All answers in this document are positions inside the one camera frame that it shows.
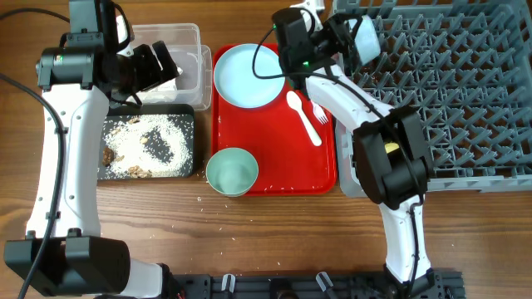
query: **brown food scrap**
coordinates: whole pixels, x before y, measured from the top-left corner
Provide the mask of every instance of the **brown food scrap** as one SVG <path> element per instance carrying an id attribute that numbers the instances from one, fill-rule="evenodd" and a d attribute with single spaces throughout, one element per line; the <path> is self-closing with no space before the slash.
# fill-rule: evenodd
<path id="1" fill-rule="evenodd" d="M 109 165 L 111 165 L 111 162 L 115 159 L 115 152 L 110 149 L 109 147 L 105 147 L 103 149 L 103 160 L 101 161 L 101 163 L 106 166 L 106 167 L 109 167 Z"/>
<path id="2" fill-rule="evenodd" d="M 114 135 L 120 133 L 120 130 L 121 130 L 120 128 L 112 130 L 111 131 L 111 136 L 114 136 Z"/>
<path id="3" fill-rule="evenodd" d="M 139 116 L 133 116 L 132 119 L 130 119 L 127 123 L 130 124 L 130 125 L 133 125 L 133 124 L 136 124 L 140 121 L 140 117 Z"/>
<path id="4" fill-rule="evenodd" d="M 130 167 L 127 171 L 130 173 L 130 176 L 133 179 L 151 178 L 151 171 L 150 170 L 144 171 L 139 165 Z"/>

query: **red tray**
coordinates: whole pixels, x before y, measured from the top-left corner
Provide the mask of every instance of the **red tray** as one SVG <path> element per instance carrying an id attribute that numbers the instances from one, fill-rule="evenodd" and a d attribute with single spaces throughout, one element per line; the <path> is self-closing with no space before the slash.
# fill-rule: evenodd
<path id="1" fill-rule="evenodd" d="M 214 65 L 228 49 L 220 48 Z M 277 44 L 265 44 L 277 53 Z M 281 94 L 271 103 L 256 109 L 229 104 L 216 88 L 212 101 L 212 154 L 230 147 L 247 150 L 259 163 L 259 178 L 246 196 L 323 194 L 337 178 L 336 151 L 331 116 L 322 125 L 316 120 L 310 101 L 303 100 L 303 111 L 322 139 L 314 146 L 298 113 L 288 107 L 286 94 L 292 90 L 285 83 Z"/>

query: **yellow object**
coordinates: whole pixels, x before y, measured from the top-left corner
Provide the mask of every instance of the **yellow object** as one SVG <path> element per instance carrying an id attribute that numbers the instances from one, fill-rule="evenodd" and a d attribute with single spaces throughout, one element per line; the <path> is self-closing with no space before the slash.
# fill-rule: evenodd
<path id="1" fill-rule="evenodd" d="M 384 149 L 387 154 L 390 154 L 394 150 L 399 150 L 399 145 L 395 142 L 390 142 L 384 145 Z"/>

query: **white plastic fork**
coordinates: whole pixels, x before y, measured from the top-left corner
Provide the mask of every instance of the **white plastic fork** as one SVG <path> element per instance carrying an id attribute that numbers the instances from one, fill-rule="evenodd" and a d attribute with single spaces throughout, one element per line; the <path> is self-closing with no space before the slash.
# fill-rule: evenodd
<path id="1" fill-rule="evenodd" d="M 313 112 L 314 112 L 314 116 L 316 117 L 316 119 L 318 119 L 318 121 L 322 125 L 327 124 L 329 119 L 325 115 L 325 111 L 323 111 L 323 108 L 320 105 L 314 103 L 312 100 L 310 102 L 313 103 Z"/>

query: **white plate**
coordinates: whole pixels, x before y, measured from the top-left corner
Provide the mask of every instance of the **white plate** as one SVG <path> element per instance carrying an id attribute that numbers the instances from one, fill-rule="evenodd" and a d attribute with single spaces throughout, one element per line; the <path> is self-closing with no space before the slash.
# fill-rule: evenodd
<path id="1" fill-rule="evenodd" d="M 251 70 L 256 44 L 243 44 L 229 49 L 216 63 L 214 85 L 231 105 L 257 108 L 274 100 L 284 86 L 284 78 L 259 79 Z M 267 47 L 260 47 L 255 61 L 258 75 L 281 74 L 278 56 Z"/>

